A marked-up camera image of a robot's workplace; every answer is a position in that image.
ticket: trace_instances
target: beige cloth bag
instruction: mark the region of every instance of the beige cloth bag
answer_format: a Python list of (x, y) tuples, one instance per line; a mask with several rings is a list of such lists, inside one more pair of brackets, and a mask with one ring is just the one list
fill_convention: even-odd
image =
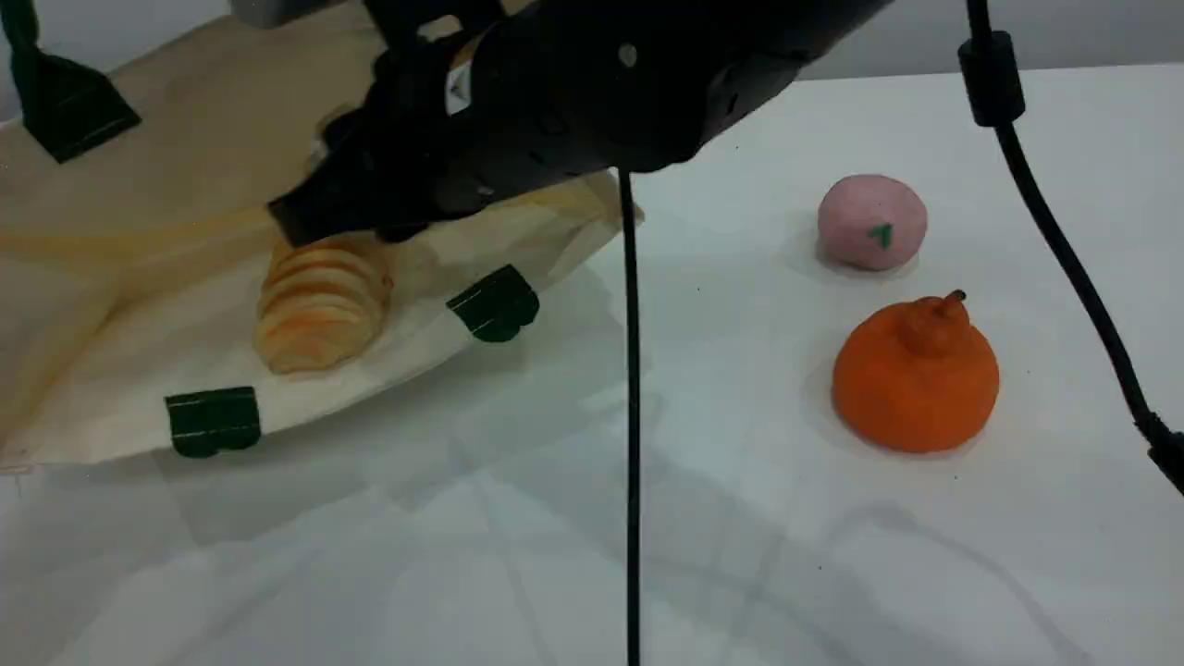
[(0, 129), (0, 468), (173, 446), (179, 395), (238, 389), (204, 418), (245, 409), (260, 434), (313, 421), (474, 344), (449, 301), (478, 281), (513, 267), (542, 292), (616, 236), (603, 173), (435, 225), (387, 246), (393, 306), (362, 357), (271, 374), (251, 347), (276, 238), (262, 204), (303, 178), (382, 49), (356, 4), (275, 31), (219, 19), (112, 75), (143, 123), (111, 142), (57, 165)]

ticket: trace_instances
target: sticker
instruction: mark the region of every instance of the sticker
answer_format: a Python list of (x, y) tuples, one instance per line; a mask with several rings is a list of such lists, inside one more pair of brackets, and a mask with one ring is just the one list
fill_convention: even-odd
[(539, 314), (539, 295), (513, 265), (497, 269), (448, 302), (482, 342), (508, 342)]
[(868, 238), (876, 238), (880, 241), (880, 248), (887, 250), (892, 246), (892, 225), (881, 224), (874, 228), (871, 231), (868, 231)]
[(485, 32), (469, 40), (452, 57), (448, 77), (444, 79), (444, 110), (455, 116), (472, 105), (472, 58)]
[(263, 431), (255, 389), (242, 386), (165, 398), (173, 448), (182, 457), (211, 457), (251, 448)]

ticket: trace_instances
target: orange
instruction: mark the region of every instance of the orange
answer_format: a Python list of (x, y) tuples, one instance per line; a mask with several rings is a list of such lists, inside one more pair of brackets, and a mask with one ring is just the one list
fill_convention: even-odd
[(955, 448), (986, 424), (999, 365), (961, 290), (895, 303), (861, 324), (835, 361), (835, 410), (861, 437), (907, 453)]

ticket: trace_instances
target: pink ball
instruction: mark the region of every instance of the pink ball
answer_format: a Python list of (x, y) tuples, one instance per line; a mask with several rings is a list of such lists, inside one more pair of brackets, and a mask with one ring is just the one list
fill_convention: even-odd
[(896, 268), (913, 258), (928, 226), (916, 192), (887, 175), (849, 175), (818, 206), (826, 256), (867, 270)]

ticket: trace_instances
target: white table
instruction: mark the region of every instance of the white table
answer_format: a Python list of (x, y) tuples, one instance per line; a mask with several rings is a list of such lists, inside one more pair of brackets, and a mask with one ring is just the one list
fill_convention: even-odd
[[(1184, 427), (1184, 66), (1025, 82), (1041, 185)], [(816, 261), (855, 172), (927, 201), (919, 262)], [(648, 664), (1179, 664), (1184, 498), (959, 78), (796, 84), (637, 190)], [(622, 664), (620, 262), (519, 341), (251, 452), (0, 480), (0, 661)], [(954, 288), (1002, 361), (987, 431), (860, 443), (828, 403), (845, 333)]]

